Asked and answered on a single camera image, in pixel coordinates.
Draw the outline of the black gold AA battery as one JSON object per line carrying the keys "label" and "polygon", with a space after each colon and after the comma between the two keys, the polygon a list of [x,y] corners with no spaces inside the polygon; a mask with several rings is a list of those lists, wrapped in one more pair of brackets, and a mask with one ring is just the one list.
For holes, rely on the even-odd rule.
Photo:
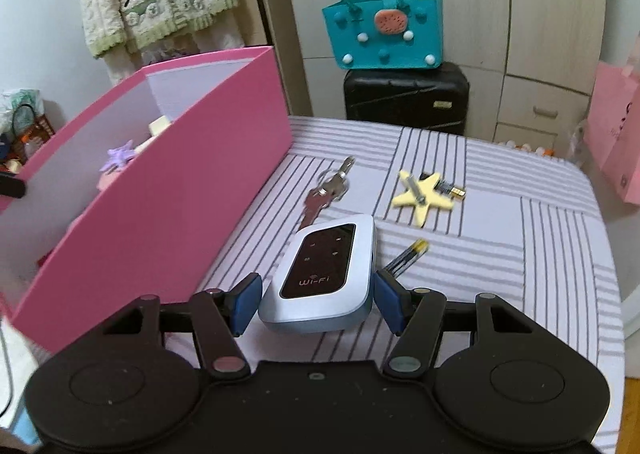
{"label": "black gold AA battery", "polygon": [[393,275],[394,278],[397,278],[408,270],[421,256],[423,256],[428,251],[429,247],[430,245],[427,240],[416,240],[396,258],[387,263],[384,269],[390,275]]}

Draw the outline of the silver blue wifi router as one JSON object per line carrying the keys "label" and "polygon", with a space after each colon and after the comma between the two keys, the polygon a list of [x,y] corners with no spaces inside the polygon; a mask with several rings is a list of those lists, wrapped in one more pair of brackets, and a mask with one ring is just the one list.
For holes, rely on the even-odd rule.
{"label": "silver blue wifi router", "polygon": [[297,231],[258,309],[270,330],[315,334],[349,330],[372,307],[373,217],[354,214]]}

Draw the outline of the purple starfish hair clip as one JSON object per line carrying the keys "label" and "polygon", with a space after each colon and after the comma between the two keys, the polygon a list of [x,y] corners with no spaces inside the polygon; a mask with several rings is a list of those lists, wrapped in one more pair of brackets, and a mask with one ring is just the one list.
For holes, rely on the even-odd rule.
{"label": "purple starfish hair clip", "polygon": [[113,173],[114,170],[122,170],[136,157],[134,141],[128,140],[125,144],[114,149],[107,150],[107,161],[100,168],[101,173]]}

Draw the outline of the yellow starfish hair clip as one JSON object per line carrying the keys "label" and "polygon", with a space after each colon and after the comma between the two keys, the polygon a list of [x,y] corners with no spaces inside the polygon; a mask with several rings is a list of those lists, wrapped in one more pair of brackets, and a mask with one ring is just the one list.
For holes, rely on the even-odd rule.
{"label": "yellow starfish hair clip", "polygon": [[426,222],[428,211],[432,208],[451,211],[454,201],[449,195],[442,195],[435,189],[439,183],[440,174],[434,173],[423,180],[414,178],[407,170],[401,170],[398,177],[406,191],[392,198],[393,207],[413,207],[414,223],[422,228]]}

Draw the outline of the pink cardboard storage box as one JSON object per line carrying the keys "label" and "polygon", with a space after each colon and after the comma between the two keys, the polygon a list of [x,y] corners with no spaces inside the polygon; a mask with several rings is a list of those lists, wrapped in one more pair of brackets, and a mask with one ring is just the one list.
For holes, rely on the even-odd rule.
{"label": "pink cardboard storage box", "polygon": [[[149,138],[104,192],[107,150]],[[274,52],[246,47],[147,66],[27,161],[1,202],[1,311],[44,350],[129,301],[188,299],[291,147]]]}

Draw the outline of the silver key bunch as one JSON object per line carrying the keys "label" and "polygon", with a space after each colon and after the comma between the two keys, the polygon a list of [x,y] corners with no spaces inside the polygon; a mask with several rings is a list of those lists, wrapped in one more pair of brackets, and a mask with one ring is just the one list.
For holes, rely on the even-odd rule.
{"label": "silver key bunch", "polygon": [[311,189],[304,200],[303,219],[299,230],[314,223],[322,209],[329,207],[333,201],[339,201],[348,190],[347,175],[356,162],[353,156],[347,156],[336,170],[328,169],[319,179],[317,187]]}

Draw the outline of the pink round tape measure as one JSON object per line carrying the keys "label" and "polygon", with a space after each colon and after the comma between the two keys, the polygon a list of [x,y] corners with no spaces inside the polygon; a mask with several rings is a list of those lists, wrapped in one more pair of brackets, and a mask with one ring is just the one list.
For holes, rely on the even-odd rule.
{"label": "pink round tape measure", "polygon": [[122,174],[122,171],[117,168],[114,168],[109,171],[104,171],[104,173],[102,173],[99,178],[96,188],[100,192],[104,192],[116,179],[119,178],[121,174]]}

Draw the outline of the cream yellow hair claw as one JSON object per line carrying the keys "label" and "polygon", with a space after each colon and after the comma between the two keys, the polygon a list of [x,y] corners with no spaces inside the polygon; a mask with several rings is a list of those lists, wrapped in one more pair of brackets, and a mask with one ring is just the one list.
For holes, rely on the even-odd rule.
{"label": "cream yellow hair claw", "polygon": [[149,132],[150,132],[150,136],[148,139],[146,139],[145,141],[143,141],[142,143],[140,143],[139,145],[137,145],[136,148],[134,148],[134,153],[136,154],[140,154],[142,153],[146,148],[149,147],[149,145],[158,137],[160,136],[161,133],[163,133],[163,131],[165,129],[167,129],[171,124],[171,120],[163,115],[159,118],[157,118],[155,121],[153,121],[150,125],[149,125]]}

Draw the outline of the striped white tablecloth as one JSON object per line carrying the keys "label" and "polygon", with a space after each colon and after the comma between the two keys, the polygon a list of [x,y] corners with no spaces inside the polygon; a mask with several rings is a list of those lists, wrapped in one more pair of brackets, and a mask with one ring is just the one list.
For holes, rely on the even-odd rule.
{"label": "striped white tablecloth", "polygon": [[[458,301],[494,293],[597,365],[611,404],[594,444],[615,450],[625,379],[620,288],[600,208],[581,170],[555,157],[414,128],[294,117],[291,129],[290,151],[205,274],[206,289],[228,289],[250,272],[270,281],[307,193],[353,156],[346,194],[319,220],[371,215],[379,265],[427,240],[428,252],[402,274],[402,284]],[[390,203],[406,191],[402,169],[418,180],[439,173],[435,189],[454,208],[432,207],[419,228],[412,206]]]}

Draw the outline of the orange white plastic bag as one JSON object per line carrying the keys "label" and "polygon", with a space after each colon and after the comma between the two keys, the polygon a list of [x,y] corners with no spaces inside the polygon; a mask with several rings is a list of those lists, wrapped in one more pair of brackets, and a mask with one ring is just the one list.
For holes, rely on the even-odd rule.
{"label": "orange white plastic bag", "polygon": [[534,148],[529,143],[517,144],[514,140],[500,141],[499,145],[503,145],[503,147],[506,147],[509,149],[514,149],[514,150],[523,151],[527,153],[533,153],[538,156],[554,155],[554,151],[552,149],[544,148],[544,147]]}

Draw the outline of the black hard suitcase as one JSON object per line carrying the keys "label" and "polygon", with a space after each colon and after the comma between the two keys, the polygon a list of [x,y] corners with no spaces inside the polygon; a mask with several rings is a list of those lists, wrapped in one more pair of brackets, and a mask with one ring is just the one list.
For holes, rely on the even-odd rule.
{"label": "black hard suitcase", "polygon": [[464,134],[470,83],[454,63],[435,70],[352,70],[343,92],[351,121]]}

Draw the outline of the pink paper shopping bag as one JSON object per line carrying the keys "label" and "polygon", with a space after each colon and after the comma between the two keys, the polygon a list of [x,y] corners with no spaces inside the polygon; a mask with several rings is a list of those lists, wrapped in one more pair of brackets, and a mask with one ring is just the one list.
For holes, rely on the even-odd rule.
{"label": "pink paper shopping bag", "polygon": [[598,64],[585,141],[620,199],[639,205],[639,80],[620,66]]}

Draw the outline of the teal felt handbag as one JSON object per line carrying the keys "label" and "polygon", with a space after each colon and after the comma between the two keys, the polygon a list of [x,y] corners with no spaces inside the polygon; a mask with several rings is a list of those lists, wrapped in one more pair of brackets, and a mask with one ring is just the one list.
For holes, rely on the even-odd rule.
{"label": "teal felt handbag", "polygon": [[343,70],[442,65],[442,0],[338,0],[322,14],[335,62]]}

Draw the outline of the beige wooden wardrobe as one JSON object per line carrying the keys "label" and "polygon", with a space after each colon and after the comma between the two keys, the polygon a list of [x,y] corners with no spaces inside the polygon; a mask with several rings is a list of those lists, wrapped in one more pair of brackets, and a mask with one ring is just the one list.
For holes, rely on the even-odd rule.
{"label": "beige wooden wardrobe", "polygon": [[288,110],[564,155],[592,97],[605,0],[242,0]]}

